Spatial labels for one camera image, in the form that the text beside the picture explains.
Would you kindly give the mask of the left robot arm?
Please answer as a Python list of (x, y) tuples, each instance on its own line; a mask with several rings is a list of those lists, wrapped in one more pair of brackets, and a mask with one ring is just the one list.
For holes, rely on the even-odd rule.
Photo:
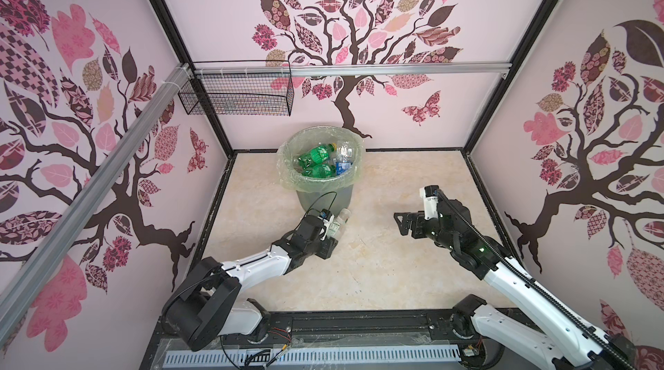
[(227, 262), (202, 259), (164, 304), (162, 323), (194, 352), (225, 335), (263, 341), (271, 313), (242, 294), (269, 279), (285, 276), (312, 256), (328, 259), (344, 224), (323, 209), (306, 214), (295, 229), (262, 252)]

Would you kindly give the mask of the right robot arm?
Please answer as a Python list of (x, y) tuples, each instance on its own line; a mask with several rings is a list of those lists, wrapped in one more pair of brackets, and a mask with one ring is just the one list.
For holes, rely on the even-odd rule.
[(466, 271), (498, 290), (529, 318), (529, 327), (475, 295), (454, 311), (463, 330), (488, 337), (539, 369), (631, 369), (636, 347), (573, 312), (541, 286), (499, 242), (482, 234), (470, 211), (441, 191), (425, 195), (419, 212), (396, 213), (399, 232), (449, 250)]

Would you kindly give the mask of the green bottle yellow cap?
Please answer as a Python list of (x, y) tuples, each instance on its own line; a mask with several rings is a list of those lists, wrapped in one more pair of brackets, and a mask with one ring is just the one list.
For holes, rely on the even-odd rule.
[(336, 151), (335, 144), (318, 145), (297, 157), (297, 163), (302, 169), (322, 164)]

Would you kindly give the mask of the Pocari Sweat clear bottle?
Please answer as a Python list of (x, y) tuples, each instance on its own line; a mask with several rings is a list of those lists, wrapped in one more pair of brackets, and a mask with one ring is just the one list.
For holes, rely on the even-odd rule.
[(354, 163), (354, 147), (348, 143), (339, 143), (335, 152), (335, 174), (341, 176), (349, 171)]

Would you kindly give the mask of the clear bottle green white label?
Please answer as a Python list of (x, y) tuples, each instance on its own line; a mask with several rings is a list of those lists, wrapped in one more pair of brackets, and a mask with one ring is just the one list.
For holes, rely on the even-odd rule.
[(327, 237), (335, 240), (340, 240), (344, 234), (347, 223), (351, 216), (349, 209), (342, 209), (338, 215), (334, 217), (327, 229)]

